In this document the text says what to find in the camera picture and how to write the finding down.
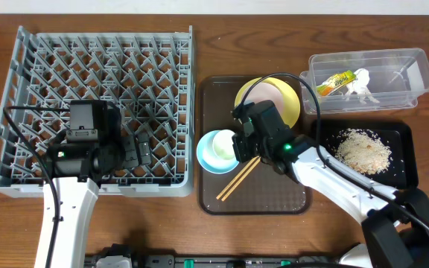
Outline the white plastic cup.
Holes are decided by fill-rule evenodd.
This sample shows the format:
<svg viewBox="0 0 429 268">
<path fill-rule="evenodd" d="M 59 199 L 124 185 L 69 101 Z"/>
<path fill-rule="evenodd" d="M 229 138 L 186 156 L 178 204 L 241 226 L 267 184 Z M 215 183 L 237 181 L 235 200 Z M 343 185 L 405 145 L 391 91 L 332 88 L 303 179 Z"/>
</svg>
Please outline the white plastic cup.
<svg viewBox="0 0 429 268">
<path fill-rule="evenodd" d="M 212 147 L 214 153 L 223 160 L 235 159 L 232 137 L 235 133 L 231 130 L 220 130 L 214 135 Z"/>
</svg>

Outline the white bowl with food scraps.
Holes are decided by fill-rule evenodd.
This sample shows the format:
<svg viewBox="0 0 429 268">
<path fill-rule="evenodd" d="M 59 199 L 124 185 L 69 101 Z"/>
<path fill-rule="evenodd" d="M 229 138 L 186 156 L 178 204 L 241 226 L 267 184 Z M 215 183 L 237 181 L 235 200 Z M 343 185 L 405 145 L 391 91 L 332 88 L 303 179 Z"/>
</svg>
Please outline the white bowl with food scraps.
<svg viewBox="0 0 429 268">
<path fill-rule="evenodd" d="M 272 101 L 279 113 L 283 112 L 284 101 L 282 93 L 275 86 L 264 82 L 259 83 L 248 94 L 244 104 L 259 103 L 262 101 Z"/>
</svg>

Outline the yellow green snack wrapper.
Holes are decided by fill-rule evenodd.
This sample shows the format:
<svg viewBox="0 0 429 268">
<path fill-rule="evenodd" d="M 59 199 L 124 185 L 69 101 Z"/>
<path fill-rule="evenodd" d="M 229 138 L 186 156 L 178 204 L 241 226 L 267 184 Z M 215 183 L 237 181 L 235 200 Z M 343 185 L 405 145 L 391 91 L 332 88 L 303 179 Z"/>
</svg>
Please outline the yellow green snack wrapper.
<svg viewBox="0 0 429 268">
<path fill-rule="evenodd" d="M 351 83 L 353 80 L 355 80 L 355 78 L 356 75 L 350 70 L 333 74 L 327 80 L 317 86 L 317 93 L 320 96 L 329 96 L 348 83 Z"/>
</svg>

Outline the pile of rice scraps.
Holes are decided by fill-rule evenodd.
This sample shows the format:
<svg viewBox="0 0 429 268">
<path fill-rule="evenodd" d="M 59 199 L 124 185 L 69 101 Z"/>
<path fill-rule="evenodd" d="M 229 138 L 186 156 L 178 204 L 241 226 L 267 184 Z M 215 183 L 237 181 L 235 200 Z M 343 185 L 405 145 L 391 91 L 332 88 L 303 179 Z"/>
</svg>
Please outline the pile of rice scraps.
<svg viewBox="0 0 429 268">
<path fill-rule="evenodd" d="M 386 172 L 392 160 L 392 151 L 379 135 L 371 130 L 341 130 L 340 140 L 335 149 L 335 158 L 344 165 L 363 175 L 375 175 Z"/>
</svg>

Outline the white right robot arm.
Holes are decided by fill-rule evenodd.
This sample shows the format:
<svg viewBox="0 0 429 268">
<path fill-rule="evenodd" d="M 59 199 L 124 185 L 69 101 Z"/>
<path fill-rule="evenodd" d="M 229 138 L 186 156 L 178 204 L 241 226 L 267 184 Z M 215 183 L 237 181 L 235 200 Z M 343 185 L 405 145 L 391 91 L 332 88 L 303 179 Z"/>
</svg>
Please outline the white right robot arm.
<svg viewBox="0 0 429 268">
<path fill-rule="evenodd" d="M 429 198 L 423 191 L 399 191 L 371 180 L 285 125 L 252 127 L 232 140 L 238 161 L 260 157 L 361 225 L 365 242 L 341 257 L 341 267 L 429 267 Z"/>
</svg>

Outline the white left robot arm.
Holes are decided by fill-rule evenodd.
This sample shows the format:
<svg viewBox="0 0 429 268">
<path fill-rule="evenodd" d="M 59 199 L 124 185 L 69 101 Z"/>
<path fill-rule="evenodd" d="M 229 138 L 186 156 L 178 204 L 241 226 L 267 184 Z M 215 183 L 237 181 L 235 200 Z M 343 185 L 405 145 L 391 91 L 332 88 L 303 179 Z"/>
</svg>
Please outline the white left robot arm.
<svg viewBox="0 0 429 268">
<path fill-rule="evenodd" d="M 65 138 L 44 157 L 49 182 L 43 187 L 45 211 L 35 267 L 82 267 L 101 185 L 117 172 L 151 160 L 146 134 L 121 134 L 119 109 L 72 109 Z"/>
</svg>

